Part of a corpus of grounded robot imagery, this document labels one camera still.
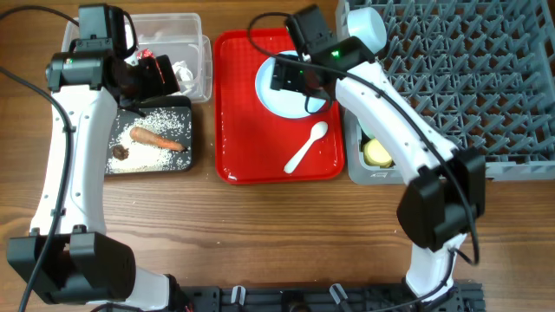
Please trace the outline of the light blue plate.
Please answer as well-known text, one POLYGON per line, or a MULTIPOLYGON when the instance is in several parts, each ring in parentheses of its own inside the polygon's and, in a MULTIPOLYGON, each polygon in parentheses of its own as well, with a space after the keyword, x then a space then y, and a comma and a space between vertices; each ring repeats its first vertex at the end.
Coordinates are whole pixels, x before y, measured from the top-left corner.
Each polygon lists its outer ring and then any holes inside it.
POLYGON ((255 79, 258 99, 271 113, 286 119, 301 119, 320 113, 330 107, 330 103, 316 97, 307 98, 302 92, 271 88, 275 59, 267 58, 259 67, 255 79))

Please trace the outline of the carrot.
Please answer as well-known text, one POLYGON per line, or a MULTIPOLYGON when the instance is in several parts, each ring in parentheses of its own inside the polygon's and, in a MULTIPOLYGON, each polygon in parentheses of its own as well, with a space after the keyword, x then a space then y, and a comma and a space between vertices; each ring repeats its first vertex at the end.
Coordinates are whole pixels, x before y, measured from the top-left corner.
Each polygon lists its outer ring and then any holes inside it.
POLYGON ((129 134, 132 140, 142 144, 156 146, 158 148, 168 149, 175 152, 184 152, 187 149, 186 146, 183 146, 179 142, 163 138, 157 133, 153 133, 142 127, 133 127, 129 134))

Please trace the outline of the white plastic spoon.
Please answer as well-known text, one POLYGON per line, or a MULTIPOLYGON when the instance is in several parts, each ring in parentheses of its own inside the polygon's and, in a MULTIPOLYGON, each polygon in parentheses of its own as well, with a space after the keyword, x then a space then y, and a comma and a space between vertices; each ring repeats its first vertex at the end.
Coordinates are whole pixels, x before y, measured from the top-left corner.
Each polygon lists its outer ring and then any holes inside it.
POLYGON ((304 145, 290 158, 290 160, 284 166, 284 172, 287 174, 293 173, 300 162, 303 160, 306 153, 309 151, 310 147, 317 141, 322 139, 328 132, 328 123, 325 121, 319 121, 313 125, 310 130, 310 137, 304 143, 304 145))

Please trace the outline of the light blue bowl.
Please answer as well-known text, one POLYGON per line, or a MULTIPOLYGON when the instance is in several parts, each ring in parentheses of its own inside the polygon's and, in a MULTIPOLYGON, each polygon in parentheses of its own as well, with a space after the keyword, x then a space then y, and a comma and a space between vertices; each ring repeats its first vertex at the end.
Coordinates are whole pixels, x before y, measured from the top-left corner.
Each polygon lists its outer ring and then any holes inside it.
POLYGON ((385 23, 373 8, 352 10, 347 17, 347 26, 349 35, 359 38, 373 54, 380 52, 387 43, 385 23))

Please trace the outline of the yellow cup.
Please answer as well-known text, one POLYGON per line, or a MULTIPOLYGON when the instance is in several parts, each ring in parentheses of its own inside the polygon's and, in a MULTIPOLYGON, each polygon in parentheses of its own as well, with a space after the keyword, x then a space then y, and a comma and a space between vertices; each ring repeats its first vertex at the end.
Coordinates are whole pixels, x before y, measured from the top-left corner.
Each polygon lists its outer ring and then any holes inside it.
POLYGON ((364 162, 368 166, 388 168, 393 164, 393 159, 377 139, 371 139, 362 147, 364 162))

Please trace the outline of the red snack wrapper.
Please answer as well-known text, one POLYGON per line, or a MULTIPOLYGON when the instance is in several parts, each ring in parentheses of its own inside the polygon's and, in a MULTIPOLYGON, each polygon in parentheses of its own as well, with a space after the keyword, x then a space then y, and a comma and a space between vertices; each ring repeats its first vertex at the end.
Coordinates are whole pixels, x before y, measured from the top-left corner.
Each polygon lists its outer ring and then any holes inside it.
POLYGON ((136 53, 136 58, 138 60, 147 59, 147 58, 155 58, 155 55, 152 50, 150 49, 143 49, 136 53))

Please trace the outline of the green bowl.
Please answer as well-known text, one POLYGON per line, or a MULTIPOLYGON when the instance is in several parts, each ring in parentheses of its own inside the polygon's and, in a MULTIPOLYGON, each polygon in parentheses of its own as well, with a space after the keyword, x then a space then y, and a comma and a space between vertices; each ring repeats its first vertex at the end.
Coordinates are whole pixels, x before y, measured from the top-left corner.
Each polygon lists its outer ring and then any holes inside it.
POLYGON ((372 140, 375 138, 374 134, 371 132, 371 130, 369 128, 367 128, 366 126, 364 126, 362 124, 362 122, 359 120, 358 121, 359 127, 361 128, 362 133, 369 139, 372 140))

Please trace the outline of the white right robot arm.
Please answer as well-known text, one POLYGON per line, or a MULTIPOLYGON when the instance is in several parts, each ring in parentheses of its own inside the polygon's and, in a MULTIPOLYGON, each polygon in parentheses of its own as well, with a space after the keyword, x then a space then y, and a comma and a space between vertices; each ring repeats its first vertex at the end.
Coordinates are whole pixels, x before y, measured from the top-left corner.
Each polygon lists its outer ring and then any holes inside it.
POLYGON ((412 241, 405 283, 416 301, 430 304, 453 286, 455 258, 471 238, 476 265, 476 222, 485 212, 486 164, 474 148, 461 149, 434 130, 398 93, 376 54, 387 42, 380 14, 349 13, 340 39, 315 4, 284 15, 298 58, 277 61, 302 70, 310 88, 325 92, 370 130, 392 157, 406 186, 396 210, 412 241))

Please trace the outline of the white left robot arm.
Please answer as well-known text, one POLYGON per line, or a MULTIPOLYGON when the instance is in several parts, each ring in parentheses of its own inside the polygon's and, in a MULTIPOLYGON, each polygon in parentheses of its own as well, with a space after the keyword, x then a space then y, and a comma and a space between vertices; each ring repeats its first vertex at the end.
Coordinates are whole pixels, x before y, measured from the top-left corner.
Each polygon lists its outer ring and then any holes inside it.
POLYGON ((55 54, 42 91, 53 129, 42 198, 29 234, 13 237, 10 266, 26 293, 47 304, 142 311, 183 311, 188 298, 176 279, 137 266, 132 249, 106 233, 102 206, 108 141, 119 108, 185 106, 166 55, 130 65, 137 48, 131 16, 88 4, 76 20, 79 37, 55 54))

